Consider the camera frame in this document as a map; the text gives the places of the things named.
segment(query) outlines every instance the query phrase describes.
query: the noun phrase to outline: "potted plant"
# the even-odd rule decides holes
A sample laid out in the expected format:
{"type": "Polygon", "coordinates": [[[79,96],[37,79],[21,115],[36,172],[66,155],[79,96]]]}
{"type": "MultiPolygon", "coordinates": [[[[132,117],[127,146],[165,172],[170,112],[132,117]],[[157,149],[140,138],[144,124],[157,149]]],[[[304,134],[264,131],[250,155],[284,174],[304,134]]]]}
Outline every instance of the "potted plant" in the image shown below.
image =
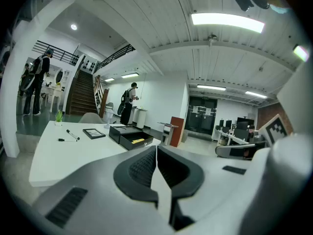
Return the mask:
{"type": "Polygon", "coordinates": [[[62,118],[63,118],[63,114],[60,110],[58,110],[58,113],[55,115],[55,122],[54,124],[56,126],[62,126],[62,118]]]}

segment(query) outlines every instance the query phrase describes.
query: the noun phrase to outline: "ceiling light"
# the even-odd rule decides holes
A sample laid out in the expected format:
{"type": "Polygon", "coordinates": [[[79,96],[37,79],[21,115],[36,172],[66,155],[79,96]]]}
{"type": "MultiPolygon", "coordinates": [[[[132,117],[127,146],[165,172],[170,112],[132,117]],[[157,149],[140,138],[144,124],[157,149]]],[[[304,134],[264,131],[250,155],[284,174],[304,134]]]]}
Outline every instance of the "ceiling light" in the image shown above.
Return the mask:
{"type": "Polygon", "coordinates": [[[136,73],[132,73],[132,74],[128,74],[128,75],[122,76],[122,78],[127,78],[127,77],[132,77],[132,76],[139,76],[139,74],[136,72],[136,73]]]}
{"type": "Polygon", "coordinates": [[[203,88],[203,89],[213,89],[213,90],[219,90],[219,91],[225,91],[225,87],[217,87],[217,86],[208,86],[208,85],[197,85],[198,88],[203,88]]]}
{"type": "Polygon", "coordinates": [[[256,21],[254,19],[245,18],[230,14],[221,13],[199,13],[192,14],[192,21],[194,25],[197,24],[222,24],[237,26],[249,30],[261,33],[264,27],[264,23],[256,21]]]}
{"type": "Polygon", "coordinates": [[[309,59],[309,54],[300,45],[296,45],[293,48],[293,53],[296,54],[298,57],[300,57],[304,62],[306,62],[309,59]]]}
{"type": "Polygon", "coordinates": [[[261,94],[257,94],[257,93],[254,93],[254,92],[246,92],[246,94],[253,95],[253,96],[258,96],[258,97],[261,97],[261,98],[267,98],[267,96],[264,96],[264,95],[261,95],[261,94]]]}
{"type": "Polygon", "coordinates": [[[70,27],[71,27],[73,30],[77,30],[77,26],[74,25],[74,24],[72,24],[70,27]]]}

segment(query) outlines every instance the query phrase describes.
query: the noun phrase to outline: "brick wall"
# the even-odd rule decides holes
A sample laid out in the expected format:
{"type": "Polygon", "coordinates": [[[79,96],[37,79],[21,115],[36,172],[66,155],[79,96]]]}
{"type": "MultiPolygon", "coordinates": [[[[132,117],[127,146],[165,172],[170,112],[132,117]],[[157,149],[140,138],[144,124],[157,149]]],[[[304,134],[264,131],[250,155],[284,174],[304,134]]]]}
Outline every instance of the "brick wall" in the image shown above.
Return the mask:
{"type": "Polygon", "coordinates": [[[285,113],[283,107],[280,103],[272,104],[266,107],[262,107],[258,109],[258,125],[257,130],[260,129],[263,125],[265,125],[268,121],[270,121],[274,116],[279,114],[281,117],[286,131],[288,134],[290,134],[293,129],[291,126],[291,123],[287,117],[287,114],[285,113]]]}

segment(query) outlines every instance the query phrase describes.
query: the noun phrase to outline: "green floor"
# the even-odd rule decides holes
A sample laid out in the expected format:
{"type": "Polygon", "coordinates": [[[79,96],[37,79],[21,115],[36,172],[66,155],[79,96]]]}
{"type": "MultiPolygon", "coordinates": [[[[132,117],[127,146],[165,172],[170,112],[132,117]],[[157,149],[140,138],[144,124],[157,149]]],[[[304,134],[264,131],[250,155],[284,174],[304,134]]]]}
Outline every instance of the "green floor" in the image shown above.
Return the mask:
{"type": "MultiPolygon", "coordinates": [[[[50,110],[50,103],[42,104],[41,114],[39,116],[29,116],[22,115],[23,107],[25,102],[25,96],[23,98],[17,99],[17,110],[16,110],[16,122],[17,122],[17,133],[25,134],[25,135],[34,135],[34,136],[41,136],[45,130],[46,125],[50,120],[55,120],[55,113],[57,112],[57,105],[56,103],[53,104],[52,113],[49,112],[50,110]]],[[[64,115],[63,121],[64,122],[73,122],[78,123],[82,116],[76,115],[64,115]]]]}

